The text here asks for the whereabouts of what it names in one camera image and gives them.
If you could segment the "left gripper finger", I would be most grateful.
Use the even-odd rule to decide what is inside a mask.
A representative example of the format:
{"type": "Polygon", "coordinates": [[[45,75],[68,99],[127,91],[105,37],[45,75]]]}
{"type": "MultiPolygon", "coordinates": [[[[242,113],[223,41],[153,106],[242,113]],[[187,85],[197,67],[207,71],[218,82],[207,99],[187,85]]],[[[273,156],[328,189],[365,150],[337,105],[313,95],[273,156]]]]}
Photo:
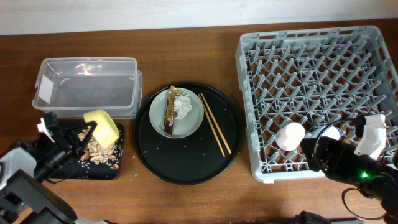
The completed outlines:
{"type": "Polygon", "coordinates": [[[96,127],[96,121],[89,121],[87,123],[62,123],[62,130],[65,131],[67,134],[77,135],[81,133],[83,129],[87,129],[88,137],[92,136],[96,127]]]}
{"type": "Polygon", "coordinates": [[[78,137],[79,134],[77,135],[73,135],[73,149],[76,151],[76,153],[81,156],[85,153],[85,149],[91,139],[91,137],[88,137],[87,134],[86,136],[83,138],[83,140],[81,140],[78,137]]]}

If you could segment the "food scraps pile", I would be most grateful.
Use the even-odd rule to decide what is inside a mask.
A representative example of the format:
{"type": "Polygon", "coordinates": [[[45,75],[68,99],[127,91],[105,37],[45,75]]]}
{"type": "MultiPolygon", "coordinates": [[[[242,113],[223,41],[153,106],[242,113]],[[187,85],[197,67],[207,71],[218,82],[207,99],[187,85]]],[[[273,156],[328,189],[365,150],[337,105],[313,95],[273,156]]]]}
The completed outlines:
{"type": "Polygon", "coordinates": [[[116,142],[105,148],[92,136],[79,160],[84,166],[105,164],[110,169],[118,170],[122,154],[121,149],[121,145],[116,142]]]}

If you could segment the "yellow bowl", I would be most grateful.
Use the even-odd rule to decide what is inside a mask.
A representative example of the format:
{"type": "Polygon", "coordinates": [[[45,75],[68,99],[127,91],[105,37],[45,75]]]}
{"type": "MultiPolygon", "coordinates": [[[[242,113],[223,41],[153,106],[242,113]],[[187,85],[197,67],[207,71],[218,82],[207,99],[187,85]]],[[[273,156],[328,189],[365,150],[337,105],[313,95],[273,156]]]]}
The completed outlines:
{"type": "Polygon", "coordinates": [[[104,148],[111,147],[119,139],[119,130],[105,110],[94,110],[83,115],[85,123],[94,121],[93,137],[104,148]]]}

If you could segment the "blue cup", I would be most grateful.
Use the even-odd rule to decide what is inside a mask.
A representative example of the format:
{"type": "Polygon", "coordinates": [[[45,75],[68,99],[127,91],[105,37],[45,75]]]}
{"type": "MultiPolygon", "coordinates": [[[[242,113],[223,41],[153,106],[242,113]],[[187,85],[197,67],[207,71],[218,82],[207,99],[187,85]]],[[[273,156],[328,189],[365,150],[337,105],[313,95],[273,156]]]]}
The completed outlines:
{"type": "MultiPolygon", "coordinates": [[[[316,139],[318,137],[318,135],[323,131],[325,127],[320,127],[318,129],[315,129],[314,131],[312,131],[309,136],[306,136],[305,138],[308,139],[316,139]]],[[[339,140],[340,139],[340,132],[339,130],[334,127],[334,126],[330,126],[325,132],[323,132],[322,137],[329,137],[335,140],[339,140]]]]}

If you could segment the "pink cup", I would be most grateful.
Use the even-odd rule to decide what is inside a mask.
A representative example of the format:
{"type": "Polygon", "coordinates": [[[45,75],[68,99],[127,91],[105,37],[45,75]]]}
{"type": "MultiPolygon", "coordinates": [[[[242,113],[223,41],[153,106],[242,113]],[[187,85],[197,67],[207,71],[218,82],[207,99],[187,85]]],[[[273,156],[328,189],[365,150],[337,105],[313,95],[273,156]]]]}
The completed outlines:
{"type": "Polygon", "coordinates": [[[305,128],[300,123],[289,123],[276,133],[277,145],[285,151],[296,149],[305,136],[305,128]]]}

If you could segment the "grey plate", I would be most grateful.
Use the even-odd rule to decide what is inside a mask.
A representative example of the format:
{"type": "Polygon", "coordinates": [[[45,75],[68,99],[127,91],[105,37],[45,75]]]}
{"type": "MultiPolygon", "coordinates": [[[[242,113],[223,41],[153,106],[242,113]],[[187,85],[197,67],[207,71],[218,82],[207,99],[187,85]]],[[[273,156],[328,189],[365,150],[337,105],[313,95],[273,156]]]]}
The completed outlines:
{"type": "Polygon", "coordinates": [[[176,120],[173,124],[172,135],[164,130],[164,117],[167,107],[167,92],[162,90],[150,104],[149,118],[153,128],[161,135],[168,138],[184,138],[194,133],[201,125],[204,116],[203,105],[196,94],[186,88],[178,88],[178,91],[190,99],[192,110],[187,115],[176,120]]]}

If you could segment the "gold brown snack wrapper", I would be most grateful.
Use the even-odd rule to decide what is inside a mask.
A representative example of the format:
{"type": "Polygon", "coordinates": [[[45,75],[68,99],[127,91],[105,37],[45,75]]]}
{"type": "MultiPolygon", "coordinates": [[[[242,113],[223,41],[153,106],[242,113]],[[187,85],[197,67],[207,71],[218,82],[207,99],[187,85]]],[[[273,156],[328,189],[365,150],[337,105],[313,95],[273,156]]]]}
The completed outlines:
{"type": "Polygon", "coordinates": [[[171,136],[174,125],[174,101],[180,95],[180,92],[174,86],[167,90],[167,104],[164,116],[164,131],[171,136]]]}

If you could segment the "white tissue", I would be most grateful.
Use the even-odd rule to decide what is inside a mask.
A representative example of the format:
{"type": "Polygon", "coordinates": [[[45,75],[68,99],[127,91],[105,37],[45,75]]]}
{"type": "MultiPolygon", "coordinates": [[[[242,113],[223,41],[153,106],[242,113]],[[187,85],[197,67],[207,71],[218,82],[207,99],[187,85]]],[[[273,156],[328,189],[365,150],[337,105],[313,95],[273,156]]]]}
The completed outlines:
{"type": "Polygon", "coordinates": [[[188,95],[178,95],[174,98],[174,114],[176,120],[181,120],[192,110],[188,95]]]}

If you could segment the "wooden chopstick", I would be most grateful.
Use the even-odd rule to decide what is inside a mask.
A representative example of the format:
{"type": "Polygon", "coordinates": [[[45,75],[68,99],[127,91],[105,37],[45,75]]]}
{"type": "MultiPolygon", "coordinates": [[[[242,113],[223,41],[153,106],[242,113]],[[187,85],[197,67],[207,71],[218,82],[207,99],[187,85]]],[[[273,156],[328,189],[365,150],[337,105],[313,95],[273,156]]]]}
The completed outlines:
{"type": "Polygon", "coordinates": [[[202,100],[201,94],[197,94],[197,95],[198,95],[198,97],[199,97],[199,99],[200,99],[200,101],[201,101],[201,103],[202,103],[202,105],[203,105],[204,112],[205,112],[205,116],[206,116],[206,118],[207,118],[207,120],[208,120],[208,123],[209,123],[210,128],[211,128],[211,130],[212,130],[212,133],[213,133],[213,135],[214,135],[214,137],[215,137],[215,140],[216,140],[216,142],[217,142],[217,145],[218,145],[218,147],[219,147],[219,149],[220,149],[220,151],[221,151],[223,157],[225,157],[224,150],[223,150],[223,148],[222,148],[222,146],[221,146],[221,143],[220,143],[220,140],[219,140],[219,138],[218,138],[218,135],[216,134],[216,131],[215,131],[214,126],[213,126],[213,123],[211,122],[210,116],[209,116],[209,114],[208,114],[208,112],[207,112],[207,110],[206,110],[206,106],[205,106],[205,103],[204,103],[203,100],[202,100]]]}
{"type": "Polygon", "coordinates": [[[226,138],[225,138],[225,136],[224,136],[224,134],[223,134],[223,132],[222,132],[222,130],[221,130],[221,128],[220,128],[220,126],[219,126],[219,124],[218,124],[218,122],[217,122],[217,120],[216,120],[216,118],[215,118],[215,116],[214,116],[214,114],[213,114],[213,112],[212,112],[212,110],[211,110],[211,108],[210,108],[205,96],[204,96],[204,94],[203,93],[199,93],[199,94],[201,94],[202,100],[205,103],[206,110],[207,110],[207,112],[208,112],[208,114],[210,116],[211,122],[213,123],[214,129],[216,131],[216,134],[218,135],[220,143],[224,144],[228,154],[232,154],[232,150],[231,150],[228,142],[226,141],[226,138]]]}

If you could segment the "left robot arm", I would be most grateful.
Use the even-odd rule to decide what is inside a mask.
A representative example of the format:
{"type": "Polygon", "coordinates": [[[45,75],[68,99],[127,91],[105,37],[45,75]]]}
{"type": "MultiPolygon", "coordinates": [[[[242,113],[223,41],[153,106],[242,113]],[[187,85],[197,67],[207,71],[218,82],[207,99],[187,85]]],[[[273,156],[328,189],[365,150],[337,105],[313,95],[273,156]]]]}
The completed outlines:
{"type": "Polygon", "coordinates": [[[78,159],[89,143],[97,123],[89,121],[61,128],[54,113],[46,113],[37,129],[52,142],[42,149],[43,139],[18,140],[1,154],[1,223],[14,223],[27,208],[32,212],[23,223],[88,223],[42,183],[64,166],[78,159]]]}

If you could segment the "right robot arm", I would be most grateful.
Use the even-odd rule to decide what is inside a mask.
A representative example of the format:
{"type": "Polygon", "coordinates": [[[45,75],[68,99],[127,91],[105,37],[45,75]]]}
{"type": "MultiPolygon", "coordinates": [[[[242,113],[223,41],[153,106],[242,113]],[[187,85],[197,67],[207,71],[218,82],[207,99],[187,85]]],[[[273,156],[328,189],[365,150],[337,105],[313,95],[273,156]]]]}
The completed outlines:
{"type": "Polygon", "coordinates": [[[321,128],[314,138],[303,138],[300,147],[310,170],[352,186],[342,192],[342,201],[347,192],[357,190],[366,198],[380,201],[385,214],[376,220],[397,223],[397,159],[391,167],[379,158],[387,142],[385,119],[383,114],[339,119],[321,128]],[[324,135],[339,123],[354,124],[354,133],[359,137],[356,146],[324,135]]]}

